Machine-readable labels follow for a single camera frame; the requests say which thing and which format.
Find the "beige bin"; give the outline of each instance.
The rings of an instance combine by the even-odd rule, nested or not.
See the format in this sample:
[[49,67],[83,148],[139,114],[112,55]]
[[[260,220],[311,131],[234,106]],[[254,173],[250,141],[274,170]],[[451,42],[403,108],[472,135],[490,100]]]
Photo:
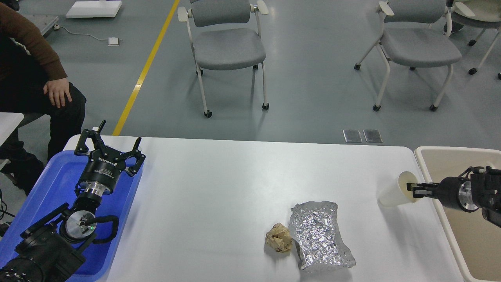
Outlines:
[[[501,151],[459,147],[419,147],[414,151],[425,181],[439,183],[468,167],[501,169]],[[480,210],[452,210],[433,200],[461,274],[467,282],[501,281],[501,228]]]

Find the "crumpled aluminum foil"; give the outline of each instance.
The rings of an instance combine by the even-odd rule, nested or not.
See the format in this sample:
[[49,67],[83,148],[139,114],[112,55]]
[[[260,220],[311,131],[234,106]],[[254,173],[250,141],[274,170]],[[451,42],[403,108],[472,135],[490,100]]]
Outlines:
[[300,247],[301,270],[317,272],[355,266],[351,250],[339,233],[337,209],[333,202],[306,202],[291,209],[289,230]]

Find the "blue tray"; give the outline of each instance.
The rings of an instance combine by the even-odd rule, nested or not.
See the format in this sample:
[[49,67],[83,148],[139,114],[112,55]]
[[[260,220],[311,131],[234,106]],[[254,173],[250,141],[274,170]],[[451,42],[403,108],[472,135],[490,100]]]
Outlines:
[[[76,199],[75,184],[78,182],[87,161],[87,157],[76,156],[73,151],[60,152],[49,161],[12,225],[0,241],[0,267],[18,255],[14,249],[22,240],[19,235],[30,225],[65,202],[70,204],[70,207],[73,205]],[[83,256],[87,261],[67,281],[96,281],[111,266],[141,174],[142,168],[134,177],[122,173],[115,192],[111,195],[103,195],[103,201],[97,209],[96,216],[118,216],[120,224],[117,236],[111,242],[91,244],[85,249]],[[111,233],[111,223],[99,224],[96,232],[97,238],[108,237]]]

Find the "gray floor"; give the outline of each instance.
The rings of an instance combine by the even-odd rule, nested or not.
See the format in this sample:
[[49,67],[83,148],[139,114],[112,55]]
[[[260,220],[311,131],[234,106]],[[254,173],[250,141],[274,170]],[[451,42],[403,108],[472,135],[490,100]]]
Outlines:
[[[384,63],[371,51],[360,71],[353,65],[377,36],[376,0],[267,0],[261,16],[267,51],[269,111],[263,111],[262,73],[206,70],[208,108],[203,116],[200,89],[186,25],[174,14],[121,135],[343,144],[343,129],[378,129],[386,146],[458,146],[501,149],[501,43],[479,72],[468,75],[488,49],[496,31],[465,27],[450,39],[463,54],[437,112],[428,110],[447,68],[417,69],[391,64],[379,112],[372,111],[384,76]],[[58,15],[72,32],[119,37],[108,47],[63,30],[47,40],[72,81],[87,97],[85,128],[108,121],[111,134],[136,84],[174,0],[124,0],[114,19],[65,19],[72,1],[22,0],[23,14]],[[189,6],[181,0],[180,6]],[[445,19],[434,29],[441,30]],[[251,18],[251,27],[255,20]],[[214,27],[196,29],[211,30]],[[46,158],[49,118],[20,129],[27,148]],[[16,212],[24,198],[1,179],[4,197]]]

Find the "paper cup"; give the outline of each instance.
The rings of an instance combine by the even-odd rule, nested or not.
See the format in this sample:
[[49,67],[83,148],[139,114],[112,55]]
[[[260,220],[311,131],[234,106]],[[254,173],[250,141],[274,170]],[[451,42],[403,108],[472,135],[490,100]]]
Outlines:
[[418,183],[418,181],[412,172],[404,171],[396,182],[390,183],[381,190],[378,201],[385,207],[394,207],[419,200],[419,198],[412,197],[411,191],[407,191],[407,183]]

